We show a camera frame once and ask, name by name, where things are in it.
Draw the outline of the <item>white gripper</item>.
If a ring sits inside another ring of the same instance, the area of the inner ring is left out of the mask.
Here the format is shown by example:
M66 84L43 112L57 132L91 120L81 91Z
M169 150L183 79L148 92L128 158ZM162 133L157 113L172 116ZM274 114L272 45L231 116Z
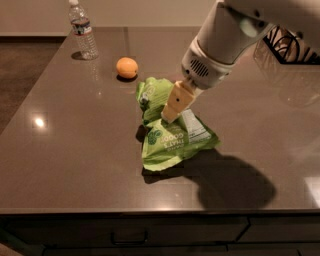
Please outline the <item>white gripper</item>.
M167 123L174 122L202 93L219 84L232 70L233 64L224 64L210 58L199 46L196 38L182 58L182 73L187 80L176 81L161 117Z

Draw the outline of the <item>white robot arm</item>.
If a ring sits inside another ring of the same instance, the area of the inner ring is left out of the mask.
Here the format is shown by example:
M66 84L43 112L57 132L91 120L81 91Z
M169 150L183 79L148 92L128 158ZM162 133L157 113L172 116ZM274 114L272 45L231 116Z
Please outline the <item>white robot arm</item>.
M184 79L175 83L162 119L175 121L276 25L300 33L311 48L319 50L320 0L217 0L182 58Z

